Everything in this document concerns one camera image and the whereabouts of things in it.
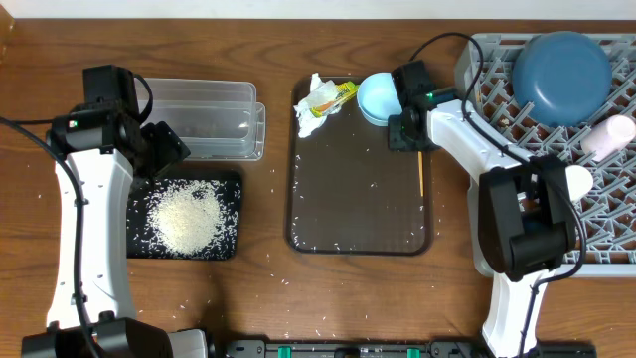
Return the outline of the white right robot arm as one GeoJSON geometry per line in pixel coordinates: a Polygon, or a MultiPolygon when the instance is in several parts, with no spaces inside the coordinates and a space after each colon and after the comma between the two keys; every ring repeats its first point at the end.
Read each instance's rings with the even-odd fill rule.
{"type": "Polygon", "coordinates": [[[492,356],[524,357],[537,345],[545,287],[576,243],[566,165],[515,147],[455,89],[438,89],[421,61],[391,79],[401,111],[388,119],[389,148],[442,148],[472,179],[473,237],[493,272],[482,336],[492,356]]]}

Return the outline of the cream white cup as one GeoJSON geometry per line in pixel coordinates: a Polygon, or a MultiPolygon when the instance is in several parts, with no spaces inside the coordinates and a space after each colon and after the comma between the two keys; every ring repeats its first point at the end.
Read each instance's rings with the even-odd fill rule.
{"type": "Polygon", "coordinates": [[[571,202],[580,200],[592,189],[593,176],[582,166],[567,166],[565,168],[565,176],[571,202]]]}

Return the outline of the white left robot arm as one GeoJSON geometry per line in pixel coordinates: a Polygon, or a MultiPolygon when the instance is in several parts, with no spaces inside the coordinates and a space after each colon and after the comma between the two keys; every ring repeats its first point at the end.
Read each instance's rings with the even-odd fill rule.
{"type": "Polygon", "coordinates": [[[29,139],[56,162],[61,194],[59,268],[46,330],[24,357],[208,357],[203,330],[168,333],[136,318],[127,277],[126,209],[133,185],[182,162],[188,147],[138,105],[143,79],[115,65],[82,73],[84,101],[29,139]]]}

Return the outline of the pink cup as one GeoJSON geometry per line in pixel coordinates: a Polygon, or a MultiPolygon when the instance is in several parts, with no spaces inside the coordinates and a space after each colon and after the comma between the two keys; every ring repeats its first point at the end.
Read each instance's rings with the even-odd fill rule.
{"type": "Polygon", "coordinates": [[[585,154],[592,154],[594,161],[600,162],[622,150],[635,138],[635,120],[616,114],[595,125],[581,140],[585,154]]]}

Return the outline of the wooden chopstick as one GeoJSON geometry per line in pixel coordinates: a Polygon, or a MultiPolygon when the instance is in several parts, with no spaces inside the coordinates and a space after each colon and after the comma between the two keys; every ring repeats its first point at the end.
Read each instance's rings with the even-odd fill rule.
{"type": "Polygon", "coordinates": [[[423,153],[417,152],[417,168],[418,168],[418,183],[420,197],[424,196],[424,173],[423,173],[423,153]]]}

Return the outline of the dark blue plate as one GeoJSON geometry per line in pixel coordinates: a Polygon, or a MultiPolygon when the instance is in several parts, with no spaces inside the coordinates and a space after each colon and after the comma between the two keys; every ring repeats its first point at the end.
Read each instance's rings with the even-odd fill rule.
{"type": "Polygon", "coordinates": [[[588,120],[605,103],[611,82],[607,55],[576,32],[535,37],[512,71],[516,102],[530,103],[530,117],[549,127],[572,127],[588,120]]]}

